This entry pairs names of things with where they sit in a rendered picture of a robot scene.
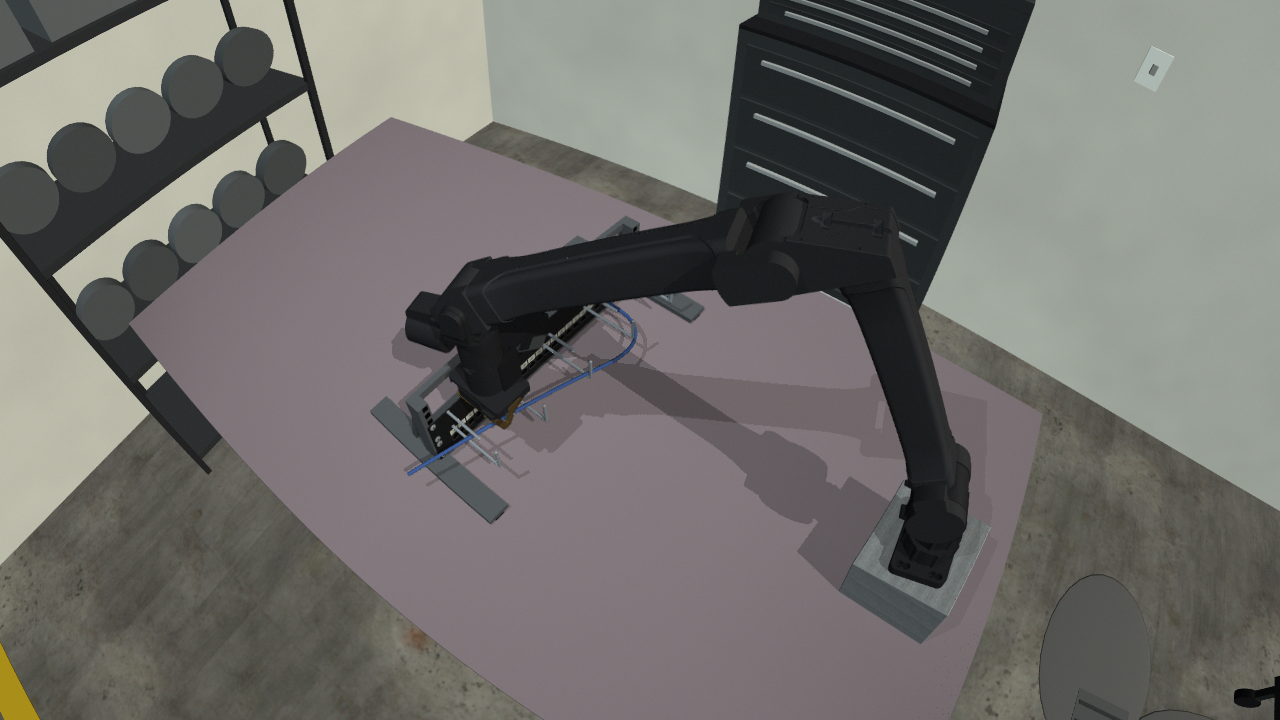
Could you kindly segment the thin dark blue cable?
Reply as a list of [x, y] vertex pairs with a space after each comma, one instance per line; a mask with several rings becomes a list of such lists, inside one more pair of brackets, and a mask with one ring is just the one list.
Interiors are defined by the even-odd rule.
[[[625, 313], [625, 311], [623, 311], [623, 310], [622, 310], [621, 307], [618, 307], [618, 306], [614, 306], [614, 307], [616, 307], [616, 309], [618, 310], [618, 313], [623, 314], [623, 315], [625, 315], [625, 316], [626, 316], [626, 318], [628, 319], [628, 322], [630, 322], [630, 323], [632, 324], [632, 318], [631, 318], [631, 316], [628, 316], [628, 314], [627, 314], [627, 313]], [[634, 347], [634, 345], [635, 345], [636, 340], [637, 340], [637, 328], [636, 328], [636, 325], [635, 325], [635, 332], [634, 332], [634, 340], [632, 340], [631, 345], [628, 345], [628, 348], [626, 348], [626, 350], [625, 350], [625, 352], [620, 354], [620, 355], [618, 355], [617, 357], [612, 359], [611, 361], [608, 361], [608, 363], [604, 363], [604, 364], [602, 364], [600, 366], [596, 366], [596, 368], [594, 368], [594, 369], [593, 369], [593, 373], [594, 373], [594, 372], [599, 372], [599, 370], [602, 370], [602, 369], [603, 369], [603, 368], [605, 368], [605, 366], [609, 366], [611, 364], [613, 364], [613, 363], [618, 361], [618, 360], [620, 360], [621, 357], [623, 357], [623, 356], [625, 356], [626, 354], [628, 354], [628, 351], [630, 351], [630, 350], [631, 350], [631, 348]], [[589, 375], [589, 372], [585, 372], [585, 373], [582, 373], [581, 375], [577, 375], [577, 377], [575, 377], [573, 379], [571, 379], [571, 380], [567, 380], [567, 382], [564, 382], [563, 384], [561, 384], [561, 386], [557, 386], [556, 388], [553, 388], [553, 389], [549, 389], [549, 391], [547, 391], [547, 393], [544, 393], [544, 395], [540, 395], [540, 396], [538, 396], [536, 398], [532, 398], [531, 401], [529, 401], [527, 404], [524, 404], [522, 406], [517, 407], [517, 409], [516, 409], [516, 411], [515, 411], [515, 414], [516, 414], [516, 413], [518, 413], [518, 411], [521, 411], [521, 410], [524, 410], [525, 407], [529, 407], [530, 405], [532, 405], [532, 404], [538, 402], [539, 400], [541, 400], [541, 398], [545, 398], [545, 397], [547, 397], [548, 395], [552, 395], [552, 393], [554, 393], [556, 391], [558, 391], [558, 389], [562, 389], [562, 388], [564, 388], [566, 386], [570, 386], [570, 384], [572, 384], [573, 382], [576, 382], [576, 380], [580, 380], [580, 379], [582, 379], [582, 378], [584, 378], [584, 377], [586, 377], [586, 375]], [[484, 430], [486, 430], [486, 429], [489, 429], [489, 428], [492, 428], [492, 427], [494, 427], [494, 425], [495, 425], [495, 424], [490, 423], [490, 424], [488, 424], [486, 427], [483, 427], [481, 429], [476, 430], [475, 433], [476, 433], [476, 434], [479, 436], [480, 433], [483, 433]], [[465, 442], [467, 442], [468, 439], [472, 439], [472, 438], [474, 438], [474, 436], [472, 436], [472, 434], [471, 434], [471, 436], [467, 436], [467, 437], [466, 437], [465, 439], [461, 439], [461, 441], [460, 441], [460, 442], [457, 442], [456, 445], [452, 445], [452, 446], [451, 446], [449, 448], [445, 448], [444, 451], [442, 451], [442, 454], [436, 454], [436, 456], [434, 456], [434, 457], [429, 459], [429, 460], [428, 460], [426, 462], [422, 462], [422, 464], [421, 464], [421, 465], [419, 465], [417, 468], [413, 468], [413, 470], [408, 471], [408, 473], [407, 473], [407, 475], [408, 475], [408, 477], [410, 477], [410, 475], [412, 475], [412, 474], [413, 474], [415, 471], [419, 471], [420, 469], [422, 469], [422, 468], [428, 466], [428, 465], [429, 465], [430, 462], [435, 461], [435, 460], [436, 460], [438, 457], [442, 457], [443, 455], [445, 455], [445, 454], [451, 452], [451, 451], [452, 451], [453, 448], [457, 448], [457, 447], [458, 447], [460, 445], [463, 445]]]

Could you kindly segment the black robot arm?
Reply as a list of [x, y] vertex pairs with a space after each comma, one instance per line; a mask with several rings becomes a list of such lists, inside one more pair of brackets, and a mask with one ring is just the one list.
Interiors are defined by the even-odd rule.
[[899, 231], [893, 208], [881, 204], [795, 192], [742, 199], [694, 222], [466, 263], [442, 296], [413, 299], [404, 334], [443, 354], [456, 345], [475, 372], [503, 350], [507, 391], [524, 375], [518, 352], [541, 348], [550, 333], [547, 311], [704, 290], [731, 307], [838, 288], [874, 363], [911, 488], [888, 570], [938, 589], [966, 530], [972, 457], [948, 432]]

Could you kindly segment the dark grey metal rack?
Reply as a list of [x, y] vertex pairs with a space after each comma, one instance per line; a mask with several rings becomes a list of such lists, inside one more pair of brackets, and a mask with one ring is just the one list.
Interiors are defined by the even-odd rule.
[[[613, 237], [614, 234], [627, 234], [637, 231], [640, 231], [640, 223], [630, 217], [623, 217], [620, 222], [614, 223], [614, 225], [611, 225], [609, 229], [598, 236], [596, 240]], [[701, 304], [695, 302], [684, 293], [671, 293], [666, 296], [659, 295], [646, 299], [659, 304], [662, 307], [666, 307], [689, 323], [695, 320], [704, 310]], [[558, 352], [564, 347], [573, 352], [575, 348], [568, 345], [570, 341], [573, 340], [593, 320], [595, 320], [596, 316], [634, 340], [635, 320], [632, 320], [630, 334], [627, 331], [620, 328], [620, 325], [614, 325], [614, 323], [600, 315], [607, 307], [618, 313], [614, 307], [614, 302], [548, 311], [552, 334], [547, 334], [543, 347], [518, 352], [524, 379], [529, 380], [554, 356], [561, 357], [564, 363], [568, 363], [579, 372], [585, 373], [580, 366], [575, 365]], [[420, 462], [425, 462], [433, 456], [436, 456], [436, 454], [442, 454], [442, 451], [449, 448], [451, 445], [465, 439], [470, 434], [472, 434], [476, 439], [481, 439], [481, 437], [474, 430], [476, 430], [477, 427], [486, 420], [486, 418], [483, 413], [477, 411], [477, 409], [461, 398], [457, 392], [434, 414], [431, 413], [428, 402], [424, 400], [433, 392], [433, 389], [440, 386], [447, 377], [449, 377], [449, 372], [460, 363], [460, 354], [456, 354], [451, 361], [445, 363], [445, 365], [442, 366], [442, 369], [439, 369], [421, 387], [419, 387], [413, 395], [404, 400], [407, 407], [410, 409], [412, 420], [388, 397], [383, 398], [371, 410], [372, 416], [375, 416], [378, 421], [380, 421], [381, 425], [401, 442], [401, 445], [408, 448]], [[447, 487], [449, 487], [454, 495], [460, 496], [465, 503], [468, 503], [474, 511], [492, 524], [500, 518], [506, 509], [509, 507], [508, 503], [506, 503], [504, 500], [484, 486], [481, 480], [474, 477], [472, 473], [454, 460], [454, 457], [451, 456], [453, 451], [454, 448], [449, 454], [438, 457], [434, 462], [430, 462], [426, 468], [433, 471], [433, 474]]]

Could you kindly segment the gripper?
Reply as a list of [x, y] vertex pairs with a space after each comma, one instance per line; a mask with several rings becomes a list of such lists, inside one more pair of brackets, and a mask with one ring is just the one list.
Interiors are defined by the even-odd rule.
[[[504, 391], [498, 366], [503, 359], [503, 350], [499, 361], [485, 372], [475, 372], [460, 363], [449, 372], [451, 382], [458, 387], [457, 395], [467, 404], [477, 407], [480, 413], [492, 423], [506, 430], [511, 425], [515, 411], [525, 395], [529, 395], [529, 380], [520, 377], [509, 389]], [[462, 369], [465, 366], [465, 372]], [[466, 374], [466, 377], [465, 377]], [[513, 407], [509, 409], [509, 406]], [[484, 407], [483, 407], [484, 406]], [[509, 410], [508, 410], [509, 409]], [[494, 414], [494, 415], [493, 415]], [[502, 416], [506, 416], [506, 421]]]

